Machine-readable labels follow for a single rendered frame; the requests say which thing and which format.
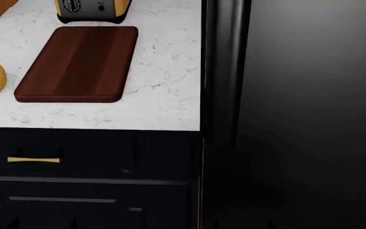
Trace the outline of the dark wooden cutting board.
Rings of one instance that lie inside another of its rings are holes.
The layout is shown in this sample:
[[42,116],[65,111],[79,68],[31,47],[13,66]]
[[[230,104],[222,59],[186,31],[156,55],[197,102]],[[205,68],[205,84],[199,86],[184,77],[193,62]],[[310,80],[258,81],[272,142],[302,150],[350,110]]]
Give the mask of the dark wooden cutting board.
[[138,35],[135,26],[64,26],[54,30],[16,87],[16,101],[119,101]]

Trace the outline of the yellow and grey toaster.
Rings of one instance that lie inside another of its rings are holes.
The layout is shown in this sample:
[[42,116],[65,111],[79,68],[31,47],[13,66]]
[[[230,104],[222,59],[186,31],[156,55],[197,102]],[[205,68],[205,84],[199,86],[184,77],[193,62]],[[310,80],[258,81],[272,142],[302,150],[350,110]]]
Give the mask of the yellow and grey toaster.
[[120,24],[126,18],[132,0],[54,0],[57,18],[69,22],[110,22]]

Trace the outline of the black refrigerator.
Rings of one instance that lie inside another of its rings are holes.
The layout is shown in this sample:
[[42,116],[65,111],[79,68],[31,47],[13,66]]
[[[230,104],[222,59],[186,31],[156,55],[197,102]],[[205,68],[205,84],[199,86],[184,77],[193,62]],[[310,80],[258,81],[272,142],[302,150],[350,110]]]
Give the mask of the black refrigerator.
[[203,0],[201,229],[366,229],[366,0]]

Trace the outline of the black cabinet door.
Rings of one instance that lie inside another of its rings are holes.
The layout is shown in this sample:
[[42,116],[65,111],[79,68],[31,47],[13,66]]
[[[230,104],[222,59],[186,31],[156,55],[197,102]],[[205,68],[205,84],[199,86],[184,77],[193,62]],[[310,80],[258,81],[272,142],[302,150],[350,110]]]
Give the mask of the black cabinet door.
[[198,229],[187,181],[0,177],[0,229]]

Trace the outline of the black cabinet drawer front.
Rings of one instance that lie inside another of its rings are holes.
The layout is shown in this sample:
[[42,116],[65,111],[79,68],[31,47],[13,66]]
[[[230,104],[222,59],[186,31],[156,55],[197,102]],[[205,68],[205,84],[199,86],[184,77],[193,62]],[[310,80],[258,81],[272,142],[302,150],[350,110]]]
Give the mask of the black cabinet drawer front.
[[186,180],[196,175],[199,146],[193,131],[0,128],[0,175]]

